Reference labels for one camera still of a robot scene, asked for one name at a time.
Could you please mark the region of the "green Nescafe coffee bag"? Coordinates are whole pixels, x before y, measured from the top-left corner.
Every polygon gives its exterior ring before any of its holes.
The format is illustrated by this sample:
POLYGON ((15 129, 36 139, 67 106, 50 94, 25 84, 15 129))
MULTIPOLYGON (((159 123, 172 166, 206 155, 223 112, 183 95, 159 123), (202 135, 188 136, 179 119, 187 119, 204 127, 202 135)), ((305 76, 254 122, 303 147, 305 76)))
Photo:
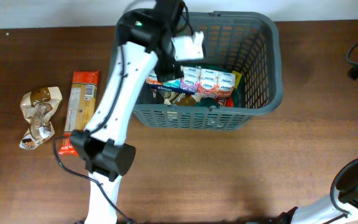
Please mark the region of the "green Nescafe coffee bag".
POLYGON ((208 101, 214 100, 217 107, 241 107, 241 87, 244 86, 241 72, 205 63, 197 68, 201 69, 197 94, 208 101))

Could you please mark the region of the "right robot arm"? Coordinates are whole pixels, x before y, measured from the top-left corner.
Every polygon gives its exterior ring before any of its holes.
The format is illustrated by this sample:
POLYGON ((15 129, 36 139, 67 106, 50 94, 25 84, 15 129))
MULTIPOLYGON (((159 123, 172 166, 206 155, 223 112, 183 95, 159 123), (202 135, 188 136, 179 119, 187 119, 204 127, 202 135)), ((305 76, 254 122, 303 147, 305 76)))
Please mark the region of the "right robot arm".
POLYGON ((278 224, 350 223, 358 221, 358 158, 335 176, 329 195, 306 206, 282 213, 278 224))

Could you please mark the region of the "beige Dolce Gusto snack bag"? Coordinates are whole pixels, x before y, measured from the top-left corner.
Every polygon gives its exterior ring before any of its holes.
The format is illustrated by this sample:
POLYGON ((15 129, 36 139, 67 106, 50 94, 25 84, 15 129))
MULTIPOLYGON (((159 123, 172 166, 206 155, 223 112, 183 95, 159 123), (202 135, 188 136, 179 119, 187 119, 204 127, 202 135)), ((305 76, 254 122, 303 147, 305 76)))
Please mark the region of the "beige Dolce Gusto snack bag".
POLYGON ((157 90, 157 94, 163 98, 165 105, 195 106, 202 99, 199 94, 190 95, 170 90, 157 90))

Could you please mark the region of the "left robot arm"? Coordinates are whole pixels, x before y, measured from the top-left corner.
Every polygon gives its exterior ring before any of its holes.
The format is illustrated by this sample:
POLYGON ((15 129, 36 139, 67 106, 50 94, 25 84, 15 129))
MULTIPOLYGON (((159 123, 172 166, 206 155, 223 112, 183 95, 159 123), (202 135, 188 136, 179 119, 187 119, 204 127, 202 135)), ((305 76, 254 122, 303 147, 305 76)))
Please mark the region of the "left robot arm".
POLYGON ((70 136, 91 184, 85 223, 116 223, 123 215, 116 206, 119 185, 136 152, 125 142, 129 119, 151 72, 160 82, 183 77, 180 62, 189 55, 173 41, 182 17, 188 17, 183 1, 157 1, 152 9, 125 12, 117 22, 116 59, 104 95, 86 127, 70 136))

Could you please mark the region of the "Kleenex tissue multipack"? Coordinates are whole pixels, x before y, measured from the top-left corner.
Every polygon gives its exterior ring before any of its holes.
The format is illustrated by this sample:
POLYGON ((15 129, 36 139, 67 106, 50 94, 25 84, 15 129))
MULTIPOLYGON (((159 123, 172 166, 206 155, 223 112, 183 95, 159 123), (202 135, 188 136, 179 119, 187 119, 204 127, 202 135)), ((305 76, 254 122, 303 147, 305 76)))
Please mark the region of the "Kleenex tissue multipack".
POLYGON ((159 82, 157 74, 151 72, 146 84, 153 89, 169 90, 189 95, 199 94, 202 97, 227 98, 236 88, 236 75, 201 67, 182 66, 182 78, 159 82))

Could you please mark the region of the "orange San Remo spaghetti pack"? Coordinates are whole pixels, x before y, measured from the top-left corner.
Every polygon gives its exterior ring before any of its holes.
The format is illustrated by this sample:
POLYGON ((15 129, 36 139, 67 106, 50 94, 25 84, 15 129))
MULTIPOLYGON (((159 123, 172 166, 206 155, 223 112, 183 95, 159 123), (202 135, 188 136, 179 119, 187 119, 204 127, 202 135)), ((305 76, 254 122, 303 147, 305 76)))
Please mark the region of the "orange San Remo spaghetti pack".
POLYGON ((98 83, 98 70, 74 71, 63 131, 66 139, 63 140, 58 151, 60 155, 78 155, 75 148, 71 145, 69 137, 73 130, 84 130, 94 115, 98 83))

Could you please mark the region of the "beige brown snack bag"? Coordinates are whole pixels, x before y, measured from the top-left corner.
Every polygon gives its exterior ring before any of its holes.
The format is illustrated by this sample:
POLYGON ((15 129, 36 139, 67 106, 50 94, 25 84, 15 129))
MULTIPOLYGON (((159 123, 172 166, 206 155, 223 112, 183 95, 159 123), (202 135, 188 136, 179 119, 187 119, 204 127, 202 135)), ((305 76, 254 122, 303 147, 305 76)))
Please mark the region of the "beige brown snack bag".
POLYGON ((20 141, 20 148, 35 149, 55 134, 50 119, 61 100, 62 94, 57 86, 30 91, 22 97, 20 108, 30 127, 20 141))

